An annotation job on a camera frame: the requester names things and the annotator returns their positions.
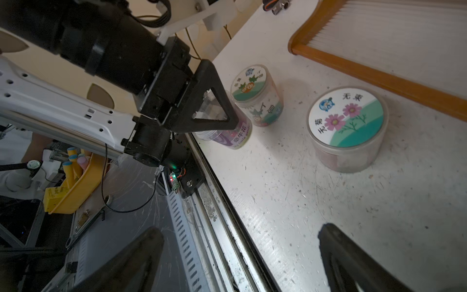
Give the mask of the wooden two-tier shelf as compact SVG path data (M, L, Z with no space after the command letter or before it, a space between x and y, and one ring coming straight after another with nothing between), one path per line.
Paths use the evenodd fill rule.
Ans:
M465 1L319 1L288 50L467 118Z

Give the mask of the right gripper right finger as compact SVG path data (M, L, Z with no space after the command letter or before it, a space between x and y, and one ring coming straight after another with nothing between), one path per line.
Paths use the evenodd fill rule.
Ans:
M318 234L319 249L332 292L409 292L336 225L326 223Z

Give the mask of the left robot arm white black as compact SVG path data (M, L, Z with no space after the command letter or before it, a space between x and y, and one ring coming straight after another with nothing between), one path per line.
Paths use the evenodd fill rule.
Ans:
M133 95L130 116L44 82L1 59L1 114L33 118L32 129L92 151L126 153L178 170L189 151L176 134L232 130L238 122L214 64L190 69L176 33L230 22L233 1L156 1L161 15L134 16L128 1L2 1L1 28Z

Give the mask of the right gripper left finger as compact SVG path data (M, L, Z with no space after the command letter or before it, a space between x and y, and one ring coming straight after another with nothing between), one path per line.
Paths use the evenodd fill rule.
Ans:
M164 248L164 235L150 227L73 292L150 292Z

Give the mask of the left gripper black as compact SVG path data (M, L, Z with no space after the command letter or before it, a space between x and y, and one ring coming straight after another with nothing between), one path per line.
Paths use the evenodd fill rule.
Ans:
M175 133L233 130L238 116L214 64L202 60L193 76L189 50L177 36L164 46L153 41L139 48L135 54L138 112Z

